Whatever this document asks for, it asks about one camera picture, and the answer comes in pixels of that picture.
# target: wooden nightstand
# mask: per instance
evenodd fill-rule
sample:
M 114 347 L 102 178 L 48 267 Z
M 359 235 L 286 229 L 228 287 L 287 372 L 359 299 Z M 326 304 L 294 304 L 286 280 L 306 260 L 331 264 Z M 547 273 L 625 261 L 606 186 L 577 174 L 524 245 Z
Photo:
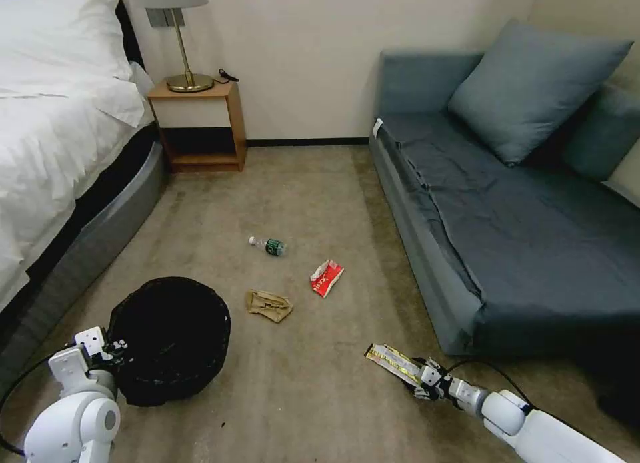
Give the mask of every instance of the wooden nightstand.
M 242 171 L 247 137 L 236 83 L 173 93 L 163 81 L 147 97 L 171 171 Z

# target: power cord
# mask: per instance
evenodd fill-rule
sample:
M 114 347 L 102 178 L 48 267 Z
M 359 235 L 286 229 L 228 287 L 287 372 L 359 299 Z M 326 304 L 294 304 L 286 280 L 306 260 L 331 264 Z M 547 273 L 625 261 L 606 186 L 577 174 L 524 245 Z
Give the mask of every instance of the power cord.
M 64 345 L 62 348 L 60 348 L 60 350 L 63 350 L 64 348 L 68 347 L 69 345 Z M 53 353 L 45 356 L 44 358 L 42 358 L 42 360 L 39 360 L 38 362 L 34 363 L 31 367 L 29 367 L 27 369 L 27 371 L 25 371 L 24 373 L 22 373 L 17 380 L 15 380 L 11 386 L 9 387 L 9 389 L 6 391 L 6 393 L 3 395 L 2 399 L 0 399 L 0 416 L 2 415 L 2 408 L 4 407 L 5 403 L 7 402 L 7 400 L 9 399 L 9 397 L 11 396 L 11 394 L 13 393 L 13 391 L 18 387 L 18 385 L 36 368 L 38 368 L 42 363 L 49 361 L 49 359 L 55 355 L 58 351 L 60 350 L 56 350 Z M 16 455 L 19 456 L 24 456 L 25 452 L 24 450 L 18 448 L 17 446 L 12 445 L 11 443 L 9 443 L 6 438 L 4 437 L 4 435 L 2 435 L 2 431 L 0 431 L 0 446 L 2 448 L 4 448 L 7 451 L 10 451 L 11 453 L 15 453 Z
M 483 365 L 488 366 L 489 368 L 491 368 L 496 373 L 500 374 L 505 380 L 507 380 L 509 382 L 509 384 L 518 392 L 518 394 L 522 397 L 522 399 L 524 401 L 527 402 L 527 404 L 530 407 L 535 408 L 535 405 L 533 403 L 531 403 L 531 400 L 527 397 L 527 395 L 524 393 L 524 391 L 522 391 L 522 389 L 520 389 L 520 387 L 511 379 L 511 377 L 508 374 L 506 374 L 503 370 L 498 368 L 495 364 L 489 363 L 488 361 L 476 360 L 476 359 L 461 360 L 461 361 L 458 361 L 457 363 L 454 363 L 450 368 L 447 368 L 447 373 L 451 373 L 456 368 L 460 368 L 461 366 L 464 366 L 464 365 L 470 364 L 470 363 L 483 364 Z
M 220 69 L 218 70 L 218 73 L 220 73 L 220 76 L 222 76 L 223 78 L 225 78 L 225 79 L 226 79 L 226 81 L 220 81 L 219 79 L 215 79 L 215 78 L 214 78 L 213 80 L 214 80 L 216 83 L 218 83 L 218 84 L 229 84 L 229 83 L 231 83 L 232 81 L 233 81 L 234 83 L 238 83 L 238 82 L 240 81 L 240 80 L 239 80 L 239 79 L 237 79 L 235 76 L 231 76 L 228 72 L 226 72 L 226 71 L 225 71 L 224 69 L 222 69 L 222 68 L 220 68 Z

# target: white duvet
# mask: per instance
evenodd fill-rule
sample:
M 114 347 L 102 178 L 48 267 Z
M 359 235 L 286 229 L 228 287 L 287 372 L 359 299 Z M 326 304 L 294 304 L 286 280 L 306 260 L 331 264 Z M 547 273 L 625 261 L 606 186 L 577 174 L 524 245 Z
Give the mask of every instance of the white duvet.
M 29 281 L 25 270 L 75 200 L 153 120 L 140 94 L 148 77 L 134 73 L 145 83 L 96 77 L 55 95 L 0 91 L 0 310 Z

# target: plastic water bottle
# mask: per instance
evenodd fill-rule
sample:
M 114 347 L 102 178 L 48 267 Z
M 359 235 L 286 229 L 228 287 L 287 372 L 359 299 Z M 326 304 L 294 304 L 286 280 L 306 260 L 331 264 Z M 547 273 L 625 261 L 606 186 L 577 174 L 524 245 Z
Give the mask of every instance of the plastic water bottle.
M 280 240 L 274 238 L 258 239 L 255 236 L 249 238 L 249 244 L 257 246 L 258 248 L 264 248 L 267 253 L 274 256 L 282 256 L 287 249 L 285 244 Z

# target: brass lamp base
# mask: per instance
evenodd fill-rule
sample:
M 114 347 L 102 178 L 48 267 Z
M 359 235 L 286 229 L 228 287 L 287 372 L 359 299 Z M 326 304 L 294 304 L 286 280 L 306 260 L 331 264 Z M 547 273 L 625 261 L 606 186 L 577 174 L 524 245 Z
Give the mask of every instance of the brass lamp base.
M 192 81 L 188 81 L 186 74 L 171 76 L 167 78 L 167 87 L 175 93 L 197 93 L 213 87 L 211 76 L 194 74 L 191 79 Z

